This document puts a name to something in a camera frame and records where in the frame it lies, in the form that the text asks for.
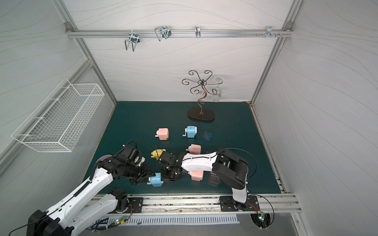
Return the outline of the yellow pencil sharpener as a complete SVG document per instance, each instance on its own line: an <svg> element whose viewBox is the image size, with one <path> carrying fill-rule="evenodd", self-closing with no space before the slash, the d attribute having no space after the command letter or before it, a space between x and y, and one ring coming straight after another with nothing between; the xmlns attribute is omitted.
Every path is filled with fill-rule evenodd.
<svg viewBox="0 0 378 236"><path fill-rule="evenodd" d="M166 151L165 149L156 149L154 150L153 152L151 152L151 158L155 158L156 160L159 160L160 159L160 156L162 155L162 153Z"/></svg>

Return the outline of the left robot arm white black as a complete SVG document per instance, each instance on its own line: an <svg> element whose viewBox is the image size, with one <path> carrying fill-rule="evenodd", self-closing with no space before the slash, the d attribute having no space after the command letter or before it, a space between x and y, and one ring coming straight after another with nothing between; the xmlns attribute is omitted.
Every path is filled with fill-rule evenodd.
<svg viewBox="0 0 378 236"><path fill-rule="evenodd" d="M76 236L110 212L132 211L126 192L115 188L89 207L86 204L119 177L131 184L144 184L155 173L139 150L130 146L99 158L90 176L46 211L37 210L28 219L28 236Z"/></svg>

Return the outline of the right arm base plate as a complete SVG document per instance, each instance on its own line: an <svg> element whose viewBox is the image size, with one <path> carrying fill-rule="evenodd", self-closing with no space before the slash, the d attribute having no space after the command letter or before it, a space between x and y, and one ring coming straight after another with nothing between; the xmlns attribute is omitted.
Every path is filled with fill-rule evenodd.
<svg viewBox="0 0 378 236"><path fill-rule="evenodd" d="M231 196L221 196L219 198L219 205L222 212L260 211L258 198L254 195L248 196L245 203L239 203Z"/></svg>

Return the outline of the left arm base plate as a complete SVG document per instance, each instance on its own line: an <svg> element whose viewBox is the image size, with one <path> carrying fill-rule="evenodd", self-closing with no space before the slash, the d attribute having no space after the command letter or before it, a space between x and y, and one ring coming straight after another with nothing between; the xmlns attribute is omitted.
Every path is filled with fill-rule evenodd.
<svg viewBox="0 0 378 236"><path fill-rule="evenodd" d="M118 214L130 214L130 213L141 213L143 206L143 198L131 197L123 198L118 202L116 212Z"/></svg>

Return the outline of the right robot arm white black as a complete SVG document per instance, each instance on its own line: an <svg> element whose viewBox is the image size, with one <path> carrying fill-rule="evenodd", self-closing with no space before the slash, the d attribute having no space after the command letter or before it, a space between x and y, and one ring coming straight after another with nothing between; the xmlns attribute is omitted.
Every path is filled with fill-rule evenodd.
<svg viewBox="0 0 378 236"><path fill-rule="evenodd" d="M211 172L231 188L235 202L247 202L249 164L229 148L208 154L183 153L179 157L164 149L157 149L152 152L152 157L165 166L161 170L161 180L164 182L178 180L182 173L191 175L194 171Z"/></svg>

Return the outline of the blue sharpener front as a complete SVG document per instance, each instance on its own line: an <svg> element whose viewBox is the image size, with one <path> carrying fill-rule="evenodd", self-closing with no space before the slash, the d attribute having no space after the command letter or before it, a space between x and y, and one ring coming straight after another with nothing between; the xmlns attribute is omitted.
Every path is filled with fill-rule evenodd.
<svg viewBox="0 0 378 236"><path fill-rule="evenodd" d="M155 173L155 176L149 177L147 185L151 185L153 187L162 187L163 180L161 178L161 173Z"/></svg>

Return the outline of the clear blue tray back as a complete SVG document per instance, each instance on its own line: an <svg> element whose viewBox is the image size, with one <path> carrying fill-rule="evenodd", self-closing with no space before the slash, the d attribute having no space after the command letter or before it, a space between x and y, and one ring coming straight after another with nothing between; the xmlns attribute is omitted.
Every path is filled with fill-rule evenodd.
<svg viewBox="0 0 378 236"><path fill-rule="evenodd" d="M211 141L212 139L212 133L205 131L202 135L202 138L206 140L207 142Z"/></svg>

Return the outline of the blue sharpener back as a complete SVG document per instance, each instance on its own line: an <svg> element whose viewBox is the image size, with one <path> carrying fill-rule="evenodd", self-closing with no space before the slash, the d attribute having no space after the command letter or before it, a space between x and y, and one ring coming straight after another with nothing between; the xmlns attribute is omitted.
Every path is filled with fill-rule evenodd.
<svg viewBox="0 0 378 236"><path fill-rule="evenodd" d="M190 125L185 128L183 137L194 138L196 134L197 134L197 127Z"/></svg>

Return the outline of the blue sharpener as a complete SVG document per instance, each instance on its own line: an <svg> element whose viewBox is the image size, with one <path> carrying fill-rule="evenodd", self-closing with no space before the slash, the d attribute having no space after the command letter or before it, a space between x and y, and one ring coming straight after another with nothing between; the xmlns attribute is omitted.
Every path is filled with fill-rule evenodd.
<svg viewBox="0 0 378 236"><path fill-rule="evenodd" d="M196 134L197 134L197 127L190 125L185 128L183 137L194 138Z"/></svg>
<svg viewBox="0 0 378 236"><path fill-rule="evenodd" d="M151 185L153 187L162 187L163 180L161 178L161 173L155 173L155 176L149 177L147 185Z"/></svg>

